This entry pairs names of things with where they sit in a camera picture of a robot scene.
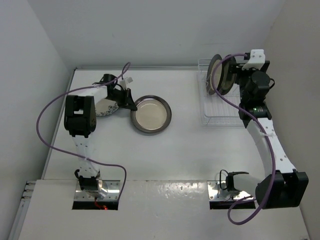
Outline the blue floral plate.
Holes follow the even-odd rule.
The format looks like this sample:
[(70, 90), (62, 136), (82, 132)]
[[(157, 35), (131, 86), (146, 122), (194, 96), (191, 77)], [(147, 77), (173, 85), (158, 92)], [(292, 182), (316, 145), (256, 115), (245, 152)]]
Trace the blue floral plate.
[(115, 101), (104, 98), (95, 104), (95, 115), (96, 117), (107, 117), (118, 109), (119, 106)]

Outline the striped dark rim plate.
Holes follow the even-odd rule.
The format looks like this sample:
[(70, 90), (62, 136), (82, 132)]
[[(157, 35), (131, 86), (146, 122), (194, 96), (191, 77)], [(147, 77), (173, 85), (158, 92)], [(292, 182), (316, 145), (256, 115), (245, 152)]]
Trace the striped dark rim plate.
[(231, 70), (231, 63), (235, 63), (236, 59), (235, 57), (231, 57), (230, 59), (224, 61), (222, 63), (222, 75), (223, 78), (220, 81), (220, 87), (218, 88), (218, 91), (221, 95), (226, 95), (233, 87), (235, 83), (235, 75), (230, 72)]

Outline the silver rim plate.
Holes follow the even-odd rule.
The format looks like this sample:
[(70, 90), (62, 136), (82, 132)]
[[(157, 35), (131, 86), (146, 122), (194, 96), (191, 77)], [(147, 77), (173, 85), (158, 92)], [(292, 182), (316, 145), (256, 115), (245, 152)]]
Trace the silver rim plate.
[(214, 95), (216, 93), (216, 91), (214, 90), (214, 86), (218, 91), (220, 91), (222, 88), (222, 80), (224, 77), (222, 64), (217, 67), (214, 73), (214, 69), (221, 60), (222, 57), (219, 54), (215, 54), (210, 60), (206, 74), (206, 92), (208, 95)]
[(171, 123), (170, 105), (156, 95), (145, 95), (135, 102), (136, 110), (130, 111), (132, 125), (145, 134), (158, 134)]

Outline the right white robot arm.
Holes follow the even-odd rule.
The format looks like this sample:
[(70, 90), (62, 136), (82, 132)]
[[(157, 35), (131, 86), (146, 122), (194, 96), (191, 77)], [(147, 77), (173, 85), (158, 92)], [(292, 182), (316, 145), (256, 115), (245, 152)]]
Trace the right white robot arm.
[(233, 57), (224, 64), (227, 78), (239, 86), (239, 118), (249, 132), (262, 160), (265, 178), (233, 171), (225, 179), (226, 190), (246, 191), (262, 209), (293, 208), (300, 205), (309, 183), (307, 174), (291, 163), (274, 131), (272, 115), (265, 102), (273, 87), (267, 74), (269, 61), (260, 66), (240, 64)]

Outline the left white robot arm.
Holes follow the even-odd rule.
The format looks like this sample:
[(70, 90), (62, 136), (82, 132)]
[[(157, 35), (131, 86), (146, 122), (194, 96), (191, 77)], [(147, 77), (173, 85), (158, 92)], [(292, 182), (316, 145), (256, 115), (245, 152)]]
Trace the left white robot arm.
[(94, 147), (91, 137), (97, 127), (96, 104), (110, 100), (118, 108), (137, 110), (128, 84), (133, 81), (126, 77), (120, 81), (112, 74), (104, 74), (99, 82), (79, 94), (69, 94), (65, 99), (64, 128), (72, 136), (79, 159), (79, 169), (75, 176), (82, 191), (102, 199), (107, 195), (107, 187), (101, 178), (100, 167), (90, 161)]

